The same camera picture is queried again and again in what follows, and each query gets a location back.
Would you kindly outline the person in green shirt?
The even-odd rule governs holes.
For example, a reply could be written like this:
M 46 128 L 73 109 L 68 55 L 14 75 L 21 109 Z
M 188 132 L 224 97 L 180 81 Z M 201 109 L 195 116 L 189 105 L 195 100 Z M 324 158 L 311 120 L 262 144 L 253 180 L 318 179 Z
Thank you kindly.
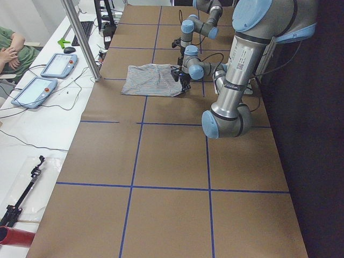
M 32 46 L 25 45 L 25 38 L 11 29 L 1 27 L 1 74 L 15 74 L 18 83 L 39 55 Z

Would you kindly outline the striped collared shirt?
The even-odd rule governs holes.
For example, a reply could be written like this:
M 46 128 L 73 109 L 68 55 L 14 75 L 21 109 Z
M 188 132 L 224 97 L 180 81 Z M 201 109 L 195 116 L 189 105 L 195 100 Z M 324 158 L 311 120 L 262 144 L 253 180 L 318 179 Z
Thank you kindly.
M 170 71 L 171 64 L 130 65 L 121 94 L 132 96 L 175 97 L 182 91 L 180 80 L 175 82 Z

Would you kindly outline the red cylinder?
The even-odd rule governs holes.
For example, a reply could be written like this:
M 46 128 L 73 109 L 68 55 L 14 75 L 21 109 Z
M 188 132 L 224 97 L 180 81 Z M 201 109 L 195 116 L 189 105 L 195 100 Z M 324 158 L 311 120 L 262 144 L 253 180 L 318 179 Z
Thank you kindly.
M 1 245 L 30 247 L 35 233 L 17 228 L 1 226 Z

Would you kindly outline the upper blue teach pendant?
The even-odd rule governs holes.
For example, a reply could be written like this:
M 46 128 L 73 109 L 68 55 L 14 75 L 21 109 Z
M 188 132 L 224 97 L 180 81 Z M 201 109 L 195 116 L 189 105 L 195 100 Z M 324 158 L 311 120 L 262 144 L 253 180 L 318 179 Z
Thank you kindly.
M 41 72 L 41 77 L 66 78 L 78 61 L 76 54 L 55 53 Z

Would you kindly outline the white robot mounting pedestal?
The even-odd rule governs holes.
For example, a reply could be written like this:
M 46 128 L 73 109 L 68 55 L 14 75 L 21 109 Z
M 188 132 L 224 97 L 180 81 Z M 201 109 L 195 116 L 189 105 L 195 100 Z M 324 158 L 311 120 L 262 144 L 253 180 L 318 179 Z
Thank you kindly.
M 250 96 L 256 96 L 259 94 L 259 85 L 255 77 L 249 79 L 244 94 Z

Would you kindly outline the green plastic tool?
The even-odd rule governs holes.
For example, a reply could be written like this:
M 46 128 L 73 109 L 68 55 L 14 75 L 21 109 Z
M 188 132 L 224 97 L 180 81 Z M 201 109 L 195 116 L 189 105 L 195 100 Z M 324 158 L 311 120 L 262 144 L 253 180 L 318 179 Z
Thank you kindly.
M 58 44 L 60 45 L 60 47 L 62 49 L 65 49 L 65 44 L 70 44 L 70 41 L 67 41 L 66 39 L 64 38 L 61 38 L 60 40 L 58 40 Z

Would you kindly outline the blue teach pendant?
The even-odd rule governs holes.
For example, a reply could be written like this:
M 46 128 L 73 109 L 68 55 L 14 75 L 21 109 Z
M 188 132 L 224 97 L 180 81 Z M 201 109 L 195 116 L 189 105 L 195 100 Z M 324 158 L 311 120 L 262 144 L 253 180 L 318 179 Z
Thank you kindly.
M 56 79 L 36 76 L 11 100 L 11 104 L 35 109 L 50 96 L 57 84 L 58 81 Z
M 66 78 L 78 61 L 76 54 L 55 53 L 41 72 L 41 77 Z

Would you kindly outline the lower blue teach pendant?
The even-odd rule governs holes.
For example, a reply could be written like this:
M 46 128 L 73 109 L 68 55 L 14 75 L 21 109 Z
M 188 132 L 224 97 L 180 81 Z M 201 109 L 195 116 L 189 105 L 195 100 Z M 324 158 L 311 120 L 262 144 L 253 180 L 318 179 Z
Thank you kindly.
M 35 109 L 50 96 L 57 84 L 58 81 L 56 79 L 36 76 L 11 100 L 11 104 Z

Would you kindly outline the black computer mouse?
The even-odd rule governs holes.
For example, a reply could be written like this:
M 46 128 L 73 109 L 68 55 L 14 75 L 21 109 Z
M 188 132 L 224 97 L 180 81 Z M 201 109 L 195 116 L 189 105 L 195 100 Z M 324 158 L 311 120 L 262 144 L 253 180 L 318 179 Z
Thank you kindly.
M 76 49 L 75 49 L 74 47 L 65 47 L 64 50 L 63 50 L 63 52 L 64 52 L 65 54 L 71 54 L 71 53 L 76 52 Z

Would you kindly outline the black box with label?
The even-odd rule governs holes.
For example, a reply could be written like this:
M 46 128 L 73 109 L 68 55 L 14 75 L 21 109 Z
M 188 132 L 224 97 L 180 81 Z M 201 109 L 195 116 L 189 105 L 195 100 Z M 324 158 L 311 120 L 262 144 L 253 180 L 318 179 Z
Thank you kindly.
M 111 25 L 107 24 L 105 29 L 103 30 L 103 39 L 104 39 L 104 48 L 109 49 L 113 35 L 116 31 L 116 24 Z

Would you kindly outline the aluminium frame post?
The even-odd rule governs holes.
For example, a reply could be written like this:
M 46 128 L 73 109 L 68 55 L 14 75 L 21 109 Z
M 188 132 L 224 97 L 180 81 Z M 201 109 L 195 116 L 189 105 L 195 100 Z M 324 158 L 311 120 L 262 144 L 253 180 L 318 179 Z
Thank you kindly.
M 88 44 L 88 41 L 83 33 L 80 20 L 78 18 L 78 14 L 75 10 L 75 7 L 73 5 L 73 1 L 70 0 L 61 0 L 61 4 L 66 12 L 66 15 L 69 19 L 69 22 L 71 24 L 71 27 L 73 28 L 73 31 L 75 32 L 75 35 L 77 35 L 79 44 L 81 46 L 81 50 L 83 52 L 83 55 L 85 57 L 85 60 L 88 64 L 88 67 L 95 79 L 96 82 L 98 82 L 101 79 L 101 74 L 99 72 L 99 69 L 96 65 L 96 61 L 94 60 L 94 57 L 91 52 L 91 48 Z

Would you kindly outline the black keyboard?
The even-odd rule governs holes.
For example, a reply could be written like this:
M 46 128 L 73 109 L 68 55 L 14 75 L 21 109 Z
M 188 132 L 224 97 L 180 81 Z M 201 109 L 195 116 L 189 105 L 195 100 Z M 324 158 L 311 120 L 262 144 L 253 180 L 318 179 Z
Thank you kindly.
M 81 23 L 81 27 L 82 27 L 82 30 L 83 30 L 83 33 L 84 33 L 86 39 L 89 40 L 94 22 L 93 21 L 81 21 L 80 23 Z M 74 35 L 74 38 L 71 42 L 71 45 L 72 46 L 79 46 L 80 45 L 78 38 L 77 38 L 77 35 Z

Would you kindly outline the black handheld gripper stick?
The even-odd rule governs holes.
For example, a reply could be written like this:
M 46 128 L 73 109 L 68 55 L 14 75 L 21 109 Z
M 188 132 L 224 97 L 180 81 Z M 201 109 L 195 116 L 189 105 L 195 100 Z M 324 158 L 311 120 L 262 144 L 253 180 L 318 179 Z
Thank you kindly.
M 39 156 L 40 163 L 37 164 L 31 171 L 31 181 L 25 188 L 24 192 L 21 194 L 19 199 L 17 200 L 15 205 L 8 205 L 6 207 L 6 212 L 1 219 L 1 226 L 7 226 L 7 227 L 13 227 L 14 224 L 18 221 L 18 218 L 20 214 L 22 213 L 22 208 L 20 207 L 24 199 L 26 198 L 27 194 L 29 191 L 32 189 L 34 186 L 35 182 L 37 181 L 38 177 L 41 175 L 42 170 L 41 170 L 41 165 L 45 161 L 44 156 Z

